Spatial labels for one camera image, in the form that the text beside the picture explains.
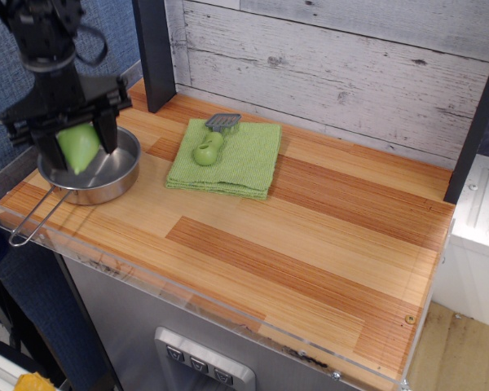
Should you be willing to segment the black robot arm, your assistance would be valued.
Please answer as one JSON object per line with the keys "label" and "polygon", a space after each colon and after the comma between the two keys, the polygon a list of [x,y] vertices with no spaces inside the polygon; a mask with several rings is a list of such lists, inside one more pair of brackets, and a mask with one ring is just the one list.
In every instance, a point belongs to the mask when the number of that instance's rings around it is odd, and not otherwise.
{"label": "black robot arm", "polygon": [[0,113],[0,124],[14,144],[34,144],[52,169],[80,174],[83,144],[68,130],[90,124],[93,151],[110,154],[117,148],[117,117],[130,107],[127,81],[121,76],[81,75],[75,61],[79,31],[103,39],[97,29],[82,24],[79,1],[0,1],[0,20],[13,35],[24,68],[34,75],[29,93]]}

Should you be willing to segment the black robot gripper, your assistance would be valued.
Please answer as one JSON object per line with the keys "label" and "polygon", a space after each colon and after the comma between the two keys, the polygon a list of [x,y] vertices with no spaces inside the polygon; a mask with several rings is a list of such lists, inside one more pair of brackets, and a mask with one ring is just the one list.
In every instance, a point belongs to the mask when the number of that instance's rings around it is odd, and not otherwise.
{"label": "black robot gripper", "polygon": [[56,133],[91,123],[107,154],[117,148],[117,117],[131,106],[121,76],[87,76],[74,67],[37,73],[30,92],[0,113],[11,140],[31,138],[50,169],[67,170]]}

